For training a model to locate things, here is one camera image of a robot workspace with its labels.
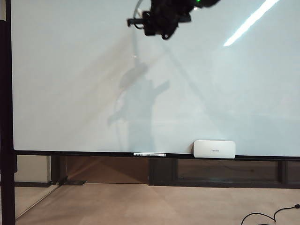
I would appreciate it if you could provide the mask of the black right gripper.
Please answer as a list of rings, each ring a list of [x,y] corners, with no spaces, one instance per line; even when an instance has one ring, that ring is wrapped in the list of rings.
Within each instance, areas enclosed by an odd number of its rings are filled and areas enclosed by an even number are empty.
[[[137,1],[133,17],[127,20],[128,27],[140,28],[141,24],[146,36],[161,35],[162,39],[174,34],[177,29],[174,25],[191,21],[189,13],[194,9],[188,0],[152,0],[148,11],[142,11],[141,4],[141,0]]]

